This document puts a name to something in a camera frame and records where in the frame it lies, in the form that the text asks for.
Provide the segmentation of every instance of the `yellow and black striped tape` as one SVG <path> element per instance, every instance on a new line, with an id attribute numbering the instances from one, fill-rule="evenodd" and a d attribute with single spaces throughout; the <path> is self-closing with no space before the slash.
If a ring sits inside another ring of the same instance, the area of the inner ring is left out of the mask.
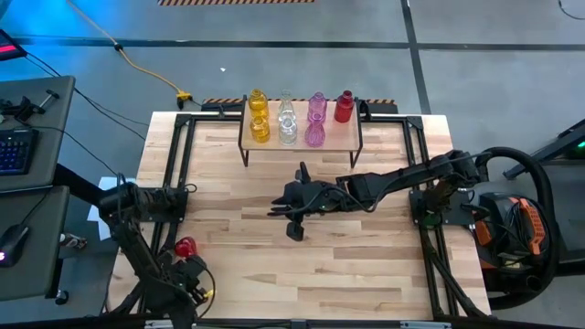
<path id="1" fill-rule="evenodd" d="M 268 101 L 280 101 L 281 99 L 268 99 Z M 242 102 L 243 99 L 206 99 L 203 100 L 204 103 L 237 103 Z M 291 101 L 309 101 L 308 99 L 291 99 Z M 366 102 L 371 104 L 396 104 L 392 99 L 368 99 Z"/>
<path id="2" fill-rule="evenodd" d="M 158 0 L 159 5 L 310 4 L 314 0 Z"/>

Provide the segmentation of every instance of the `red object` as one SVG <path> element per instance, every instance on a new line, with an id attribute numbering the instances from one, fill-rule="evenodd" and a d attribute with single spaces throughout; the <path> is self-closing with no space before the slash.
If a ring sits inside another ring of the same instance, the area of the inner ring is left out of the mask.
<path id="1" fill-rule="evenodd" d="M 341 96 L 337 97 L 337 104 L 335 106 L 334 117 L 337 122 L 345 123 L 351 118 L 351 113 L 354 112 L 354 95 L 351 91 L 344 91 Z"/>
<path id="2" fill-rule="evenodd" d="M 14 46 L 0 47 L 0 52 L 7 52 L 7 51 L 12 51 L 12 50 L 16 50 L 16 47 L 14 47 Z"/>
<path id="3" fill-rule="evenodd" d="M 176 256 L 183 258 L 197 255 L 197 244 L 195 243 L 195 240 L 191 237 L 180 239 L 175 244 L 175 254 Z"/>

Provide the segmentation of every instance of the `keyboard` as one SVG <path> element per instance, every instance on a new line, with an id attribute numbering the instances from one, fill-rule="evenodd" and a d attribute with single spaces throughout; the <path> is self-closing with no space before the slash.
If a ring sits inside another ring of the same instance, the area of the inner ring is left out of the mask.
<path id="1" fill-rule="evenodd" d="M 38 131 L 0 131 L 0 175 L 26 175 L 37 143 Z"/>

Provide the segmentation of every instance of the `computer mouse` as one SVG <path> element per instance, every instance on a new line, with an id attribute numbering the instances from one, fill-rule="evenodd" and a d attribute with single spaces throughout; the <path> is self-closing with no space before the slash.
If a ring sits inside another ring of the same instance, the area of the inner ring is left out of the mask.
<path id="1" fill-rule="evenodd" d="M 12 267 L 20 260 L 29 233 L 28 226 L 16 224 L 0 236 L 0 267 Z"/>

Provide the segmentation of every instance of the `floor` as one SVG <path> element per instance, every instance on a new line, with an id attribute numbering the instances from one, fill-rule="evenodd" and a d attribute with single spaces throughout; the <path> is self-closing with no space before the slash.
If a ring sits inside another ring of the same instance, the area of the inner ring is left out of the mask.
<path id="1" fill-rule="evenodd" d="M 186 7 L 160 7 L 155 0 L 76 3 L 111 35 L 140 46 L 126 47 L 135 62 L 162 73 L 199 101 L 237 98 L 252 88 L 272 97 L 289 89 L 299 98 L 316 90 L 334 97 L 350 89 L 361 98 L 393 98 L 400 113 L 447 115 L 454 146 L 470 152 L 496 145 L 534 152 L 585 112 L 585 22 L 564 16 L 556 0 L 410 0 L 412 29 L 405 28 L 407 1 L 400 0 Z M 563 3 L 572 14 L 585 16 L 584 2 Z M 102 47 L 107 42 L 99 32 L 64 0 L 14 1 L 0 27 L 59 73 L 75 76 L 80 90 L 113 111 L 148 122 L 152 111 L 176 110 L 172 89 Z M 168 42 L 157 47 L 163 41 Z M 451 50 L 427 50 L 436 44 L 452 45 Z M 492 44 L 495 50 L 470 50 L 474 44 Z M 0 80 L 44 76 L 24 59 L 0 62 Z M 134 128 L 146 133 L 141 125 Z M 67 130 L 115 170 L 135 175 L 142 140 L 78 96 Z M 59 161 L 94 183 L 108 175 L 68 139 Z M 525 177 L 512 183 L 498 178 L 509 165 L 496 162 L 490 170 L 498 181 L 480 188 L 533 194 Z M 549 167 L 548 172 L 563 236 L 571 248 L 585 248 L 583 169 Z M 1 302 L 4 322 L 99 311 L 115 246 L 97 243 L 97 228 L 85 221 L 87 205 L 70 203 L 66 226 L 96 246 L 92 256 L 66 261 L 61 282 L 71 292 L 70 303 Z M 495 315 L 582 326 L 585 314 L 578 307 L 584 296 L 583 277 L 556 279 L 534 301 Z M 23 308 L 30 313 L 18 311 Z"/>

